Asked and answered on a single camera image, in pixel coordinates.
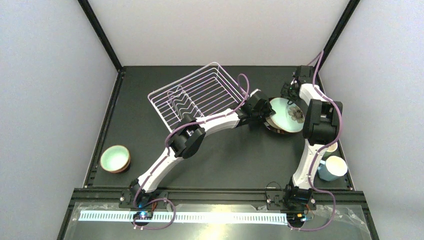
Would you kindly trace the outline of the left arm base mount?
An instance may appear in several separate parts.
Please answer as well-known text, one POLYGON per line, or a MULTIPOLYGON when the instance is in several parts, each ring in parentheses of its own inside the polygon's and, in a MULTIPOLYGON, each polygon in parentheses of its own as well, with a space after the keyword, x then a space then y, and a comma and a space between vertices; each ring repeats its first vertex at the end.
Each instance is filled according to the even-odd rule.
POLYGON ((145 193, 144 190, 138 192, 137 190, 126 189, 121 191, 120 204, 123 205, 121 208, 133 208, 137 209, 136 213, 132 215, 131 224, 135 230, 163 230, 170 227, 176 218, 177 212, 176 207, 172 201, 167 197, 153 198, 151 193, 145 193), (154 210, 147 210, 149 206, 158 205, 159 202, 170 205, 172 214, 170 220, 163 226, 151 227, 148 226, 147 222, 137 222, 137 220, 152 220, 154 217, 154 210))

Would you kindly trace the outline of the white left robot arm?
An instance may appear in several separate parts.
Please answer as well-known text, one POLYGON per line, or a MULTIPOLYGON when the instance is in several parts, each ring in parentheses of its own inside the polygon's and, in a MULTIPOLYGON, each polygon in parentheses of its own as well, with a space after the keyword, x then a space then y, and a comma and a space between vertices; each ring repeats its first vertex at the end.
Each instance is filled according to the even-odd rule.
POLYGON ((275 110, 269 98, 256 89, 234 108, 227 108, 206 117, 183 117, 179 125, 166 137, 165 149, 160 157, 145 173, 130 183, 133 207, 141 208, 147 205, 151 193, 157 189, 162 179, 179 162, 196 154, 205 137, 251 122, 263 123, 274 114, 275 110))

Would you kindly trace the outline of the mint green flower plate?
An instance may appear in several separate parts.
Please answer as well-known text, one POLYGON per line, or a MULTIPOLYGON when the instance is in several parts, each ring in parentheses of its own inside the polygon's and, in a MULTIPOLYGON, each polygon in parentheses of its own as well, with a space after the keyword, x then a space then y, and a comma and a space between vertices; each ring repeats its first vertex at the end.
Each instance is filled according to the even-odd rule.
POLYGON ((269 118, 281 129, 294 131, 304 127, 305 117, 303 111, 295 103, 288 103, 288 100, 282 97, 275 97, 270 100, 275 114, 269 118))

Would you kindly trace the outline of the white wire dish rack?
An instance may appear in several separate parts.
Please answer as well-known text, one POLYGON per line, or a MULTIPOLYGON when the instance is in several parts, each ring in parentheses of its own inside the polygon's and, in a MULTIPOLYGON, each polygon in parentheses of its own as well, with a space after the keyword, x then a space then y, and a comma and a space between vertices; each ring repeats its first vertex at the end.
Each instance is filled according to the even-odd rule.
POLYGON ((148 100, 172 132, 187 114, 206 118, 239 104, 245 90, 217 62, 169 83, 147 95, 148 100))

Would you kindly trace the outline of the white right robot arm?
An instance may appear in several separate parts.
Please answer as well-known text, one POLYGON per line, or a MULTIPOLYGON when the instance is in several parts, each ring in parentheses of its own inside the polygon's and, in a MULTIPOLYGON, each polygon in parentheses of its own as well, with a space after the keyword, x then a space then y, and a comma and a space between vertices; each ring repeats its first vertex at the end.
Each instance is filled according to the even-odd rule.
POLYGON ((301 160, 285 186, 283 202, 289 209, 307 205, 313 194, 314 178, 324 152, 337 142, 341 131, 343 104, 331 101, 315 82, 315 68, 300 65, 293 73, 291 83, 281 88, 281 97, 288 104, 305 103, 302 136, 305 146, 301 160))

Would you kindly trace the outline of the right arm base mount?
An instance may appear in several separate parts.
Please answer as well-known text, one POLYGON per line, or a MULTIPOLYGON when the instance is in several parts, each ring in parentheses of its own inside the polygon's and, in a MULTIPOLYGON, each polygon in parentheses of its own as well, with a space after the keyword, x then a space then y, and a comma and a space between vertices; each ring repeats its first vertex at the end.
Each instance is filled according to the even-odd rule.
POLYGON ((269 182, 264 189, 266 208, 286 212, 287 222, 294 228, 301 228, 313 217, 308 216, 313 207, 313 190, 302 189, 293 183, 282 187, 276 181, 269 182))

